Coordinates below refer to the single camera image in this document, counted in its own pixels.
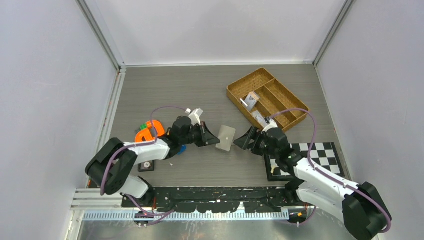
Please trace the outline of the credit card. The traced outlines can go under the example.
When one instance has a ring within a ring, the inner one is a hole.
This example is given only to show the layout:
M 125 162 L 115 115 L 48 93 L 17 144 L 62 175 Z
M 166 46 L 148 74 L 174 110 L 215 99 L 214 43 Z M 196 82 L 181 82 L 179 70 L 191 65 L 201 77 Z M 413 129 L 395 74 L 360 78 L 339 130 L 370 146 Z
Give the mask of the credit card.
M 248 111 L 251 111 L 255 107 L 259 99 L 260 99 L 260 96 L 256 92 L 251 91 L 244 99 L 240 98 L 239 100 L 240 100 L 240 103 Z

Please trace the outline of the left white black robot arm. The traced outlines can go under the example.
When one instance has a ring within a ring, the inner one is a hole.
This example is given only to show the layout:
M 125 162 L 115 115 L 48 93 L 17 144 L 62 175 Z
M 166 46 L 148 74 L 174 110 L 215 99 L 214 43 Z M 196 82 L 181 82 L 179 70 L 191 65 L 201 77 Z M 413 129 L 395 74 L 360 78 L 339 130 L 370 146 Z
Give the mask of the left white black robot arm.
M 111 138 L 87 164 L 85 173 L 100 187 L 101 195 L 129 195 L 141 207 L 148 207 L 154 199 L 152 187 L 141 177 L 131 175 L 135 165 L 170 159 L 184 145 L 206 147 L 220 142 L 205 122 L 193 123 L 188 116 L 179 116 L 157 140 L 123 142 Z

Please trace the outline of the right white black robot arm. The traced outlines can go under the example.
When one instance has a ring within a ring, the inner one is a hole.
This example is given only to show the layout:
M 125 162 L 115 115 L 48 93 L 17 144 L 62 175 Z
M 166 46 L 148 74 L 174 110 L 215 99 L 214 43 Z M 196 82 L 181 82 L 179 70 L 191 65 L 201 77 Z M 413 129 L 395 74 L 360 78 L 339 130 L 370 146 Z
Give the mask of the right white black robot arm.
M 234 144 L 252 154 L 273 160 L 293 177 L 286 184 L 285 198 L 291 205 L 312 204 L 340 220 L 357 240 L 371 240 L 391 228 L 392 217 L 377 188 L 347 180 L 292 147 L 278 127 L 251 127 Z

